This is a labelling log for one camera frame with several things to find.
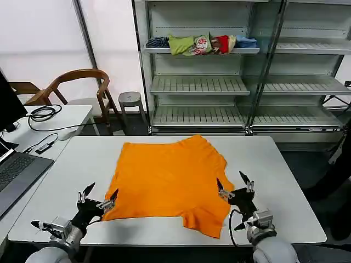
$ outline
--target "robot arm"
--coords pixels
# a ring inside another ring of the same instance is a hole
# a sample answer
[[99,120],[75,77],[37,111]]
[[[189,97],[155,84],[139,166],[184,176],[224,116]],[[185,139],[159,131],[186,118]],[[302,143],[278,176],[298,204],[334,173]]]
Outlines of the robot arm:
[[[100,202],[87,198],[94,185],[95,183],[78,193],[78,212],[72,220],[57,217],[50,224],[32,221],[34,227],[51,234],[51,247],[33,253],[26,263],[71,263],[70,258],[78,252],[80,241],[87,234],[87,227],[101,221],[103,215],[115,206],[118,189],[110,199]],[[100,219],[91,222],[96,216]]]
[[236,226],[234,231],[246,230],[247,239],[254,246],[254,262],[299,263],[292,245],[276,236],[271,211],[269,209],[259,210],[253,204],[253,181],[250,181],[244,173],[239,173],[246,184],[246,188],[229,192],[223,189],[222,184],[217,179],[218,192],[229,204],[236,205],[239,208],[239,213],[242,214],[242,223]]

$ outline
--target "red cloth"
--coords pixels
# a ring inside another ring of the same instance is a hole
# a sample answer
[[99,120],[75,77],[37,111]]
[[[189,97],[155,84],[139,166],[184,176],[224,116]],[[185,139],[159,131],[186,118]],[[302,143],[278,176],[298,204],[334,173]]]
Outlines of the red cloth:
[[220,52],[223,53],[228,53],[229,51],[229,37],[227,35],[225,36],[220,36],[220,37],[216,37],[216,39],[218,39],[218,41],[220,42]]

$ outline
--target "white desk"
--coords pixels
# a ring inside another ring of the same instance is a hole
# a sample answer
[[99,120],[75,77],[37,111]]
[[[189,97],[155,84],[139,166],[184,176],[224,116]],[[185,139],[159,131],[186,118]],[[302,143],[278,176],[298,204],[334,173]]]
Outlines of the white desk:
[[[89,197],[103,200],[124,142],[169,143],[186,136],[75,137],[66,146],[11,229],[11,241],[49,241],[50,234],[31,226],[32,220],[52,222],[77,213],[78,191],[96,182]],[[236,188],[244,183],[239,170],[255,181],[255,204],[273,212],[278,235],[291,243],[322,243],[326,235],[273,140],[266,136],[205,136],[227,160],[225,173]],[[145,153],[145,158],[152,156]],[[233,216],[233,226],[241,216]],[[246,232],[234,233],[237,244],[249,245]],[[183,227],[182,218],[137,218],[100,222],[88,227],[83,245],[231,245],[228,218],[220,239]]]
[[[28,113],[30,113],[38,107],[39,106],[25,106]],[[62,111],[56,116],[54,116],[52,119],[42,123],[34,123],[33,127],[38,129],[54,129],[75,124],[85,124],[89,119],[92,118],[91,111],[91,106],[63,106]],[[16,148],[16,151],[18,152],[24,151],[29,146],[41,141],[48,134],[54,133],[42,133],[31,130],[28,126],[27,118],[20,119],[19,123],[20,127],[18,127],[17,130],[11,133],[4,132],[3,135],[4,140],[19,144],[19,146]],[[79,129],[76,132],[76,135],[81,132],[82,128],[83,127],[79,127]],[[55,139],[55,136],[48,138],[48,141],[52,141],[53,139]],[[68,144],[69,140],[70,139],[66,141],[58,140],[54,143],[52,148],[44,152],[42,155],[38,155],[35,151],[32,151],[30,154],[53,159],[56,161],[56,159],[61,154],[62,150]],[[8,211],[6,215],[0,219],[0,243],[6,238],[16,219],[19,217],[25,205],[28,203],[33,193],[37,190],[38,186],[40,185],[46,174],[47,173],[42,175],[36,181],[36,183],[30,189],[28,189],[28,191],[17,201],[17,203],[11,208],[11,210]]]

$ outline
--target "laptop keyboard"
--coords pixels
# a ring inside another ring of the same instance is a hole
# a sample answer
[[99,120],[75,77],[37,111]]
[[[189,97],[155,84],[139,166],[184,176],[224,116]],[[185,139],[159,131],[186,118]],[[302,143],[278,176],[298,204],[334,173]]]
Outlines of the laptop keyboard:
[[17,157],[5,169],[0,171],[0,191],[2,191],[13,179],[26,169],[35,159],[30,157]]

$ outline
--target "white wall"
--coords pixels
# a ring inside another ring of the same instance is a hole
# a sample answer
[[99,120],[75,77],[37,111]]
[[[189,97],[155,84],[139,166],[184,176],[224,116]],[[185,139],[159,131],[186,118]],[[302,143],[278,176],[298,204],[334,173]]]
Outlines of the white wall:
[[[0,24],[0,68],[9,81],[43,89],[62,73],[92,67],[71,1],[1,1]],[[68,99],[94,96],[96,89],[93,79],[60,87]]]
[[[81,0],[98,67],[110,76],[112,97],[144,97],[131,0]],[[46,88],[57,76],[92,68],[71,0],[0,2],[0,68],[11,81]],[[94,79],[60,86],[68,100],[95,97]],[[57,102],[53,95],[52,102]]]
[[81,3],[98,68],[110,76],[109,89],[116,104],[119,93],[137,91],[142,94],[145,108],[132,1],[81,0]]

